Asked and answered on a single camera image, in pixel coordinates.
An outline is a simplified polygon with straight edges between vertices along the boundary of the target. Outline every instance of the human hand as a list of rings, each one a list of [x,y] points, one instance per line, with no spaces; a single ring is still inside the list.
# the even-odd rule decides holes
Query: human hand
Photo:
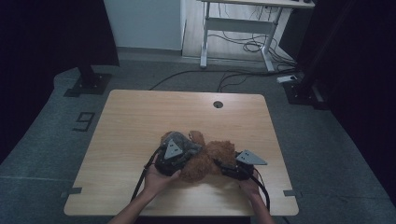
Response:
[[[256,170],[254,171],[253,176],[256,177],[256,179],[258,178],[258,173]],[[238,182],[239,187],[242,191],[244,191],[244,193],[250,200],[252,200],[256,196],[261,197],[259,186],[251,178],[247,180],[239,180]]]
[[[155,197],[158,193],[166,189],[166,187],[180,175],[180,170],[176,171],[172,176],[162,175],[153,165],[157,160],[158,154],[155,155],[153,163],[148,168],[145,176],[145,187],[143,192]]]

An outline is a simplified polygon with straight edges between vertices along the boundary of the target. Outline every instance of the brown teddy bear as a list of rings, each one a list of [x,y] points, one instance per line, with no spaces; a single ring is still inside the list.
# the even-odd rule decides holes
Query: brown teddy bear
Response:
[[[166,133],[161,142],[170,134]],[[202,146],[202,150],[194,155],[181,170],[179,178],[185,182],[196,182],[204,179],[206,175],[221,175],[220,168],[214,160],[221,163],[235,165],[235,146],[230,141],[212,141],[205,143],[204,136],[199,131],[189,133],[190,140]]]

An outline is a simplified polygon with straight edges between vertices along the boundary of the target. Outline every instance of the black curtain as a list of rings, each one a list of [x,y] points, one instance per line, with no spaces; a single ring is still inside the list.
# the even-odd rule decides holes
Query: black curtain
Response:
[[[1,160],[53,90],[53,78],[82,64],[119,65],[102,0],[0,1]]]
[[[345,17],[341,12],[347,8]],[[396,4],[319,1],[298,61],[396,204]]]

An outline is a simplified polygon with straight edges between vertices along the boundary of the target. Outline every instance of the black stand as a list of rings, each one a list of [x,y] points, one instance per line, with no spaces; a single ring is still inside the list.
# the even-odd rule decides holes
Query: black stand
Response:
[[[320,95],[317,85],[314,84],[312,88],[304,90],[303,83],[283,83],[286,96],[288,97],[289,104],[291,105],[312,105],[318,110],[328,110],[325,100]]]
[[[111,79],[110,74],[95,74],[90,65],[78,67],[81,73],[73,89],[68,89],[64,97],[79,97],[81,94],[102,95]]]

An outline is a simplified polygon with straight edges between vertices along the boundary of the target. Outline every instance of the white wall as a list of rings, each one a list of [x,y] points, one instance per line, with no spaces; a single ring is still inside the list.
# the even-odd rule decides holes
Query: white wall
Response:
[[[105,0],[117,47],[181,50],[186,0]]]

